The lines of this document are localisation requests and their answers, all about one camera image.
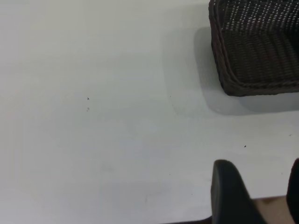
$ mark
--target wicker basket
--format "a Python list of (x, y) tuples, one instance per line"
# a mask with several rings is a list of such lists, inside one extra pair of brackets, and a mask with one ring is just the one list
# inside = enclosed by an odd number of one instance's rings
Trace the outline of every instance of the wicker basket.
[(211, 0), (209, 19), (228, 95), (299, 91), (299, 0)]

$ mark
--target woven texture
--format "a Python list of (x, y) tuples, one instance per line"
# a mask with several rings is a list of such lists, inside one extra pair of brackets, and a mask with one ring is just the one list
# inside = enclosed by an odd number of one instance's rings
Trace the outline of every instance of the woven texture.
[(228, 95), (299, 91), (299, 0), (211, 0), (209, 19)]

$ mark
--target dark brown wicker basket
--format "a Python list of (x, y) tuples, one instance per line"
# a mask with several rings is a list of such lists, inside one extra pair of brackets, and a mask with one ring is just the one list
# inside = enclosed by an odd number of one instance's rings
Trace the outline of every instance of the dark brown wicker basket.
[(209, 19), (228, 95), (299, 91), (299, 0), (211, 0)]

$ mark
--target white table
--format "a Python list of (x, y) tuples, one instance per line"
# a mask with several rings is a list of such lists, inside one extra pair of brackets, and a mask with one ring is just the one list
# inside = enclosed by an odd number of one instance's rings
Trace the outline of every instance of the white table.
[(0, 1), (0, 223), (205, 218), (220, 158), (252, 197), (286, 193), (299, 94), (226, 96), (207, 7)]

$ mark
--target black object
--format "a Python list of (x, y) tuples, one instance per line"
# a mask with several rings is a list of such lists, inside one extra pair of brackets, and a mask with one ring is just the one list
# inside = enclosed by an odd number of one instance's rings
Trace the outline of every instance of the black object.
[(229, 161), (214, 163), (211, 200), (213, 224), (266, 224)]
[[(294, 222), (299, 224), (299, 159), (291, 171), (286, 200)], [(211, 202), (211, 217), (180, 224), (266, 224), (250, 199), (239, 171), (229, 161), (214, 163)]]
[(299, 159), (293, 165), (286, 201), (295, 223), (299, 223)]

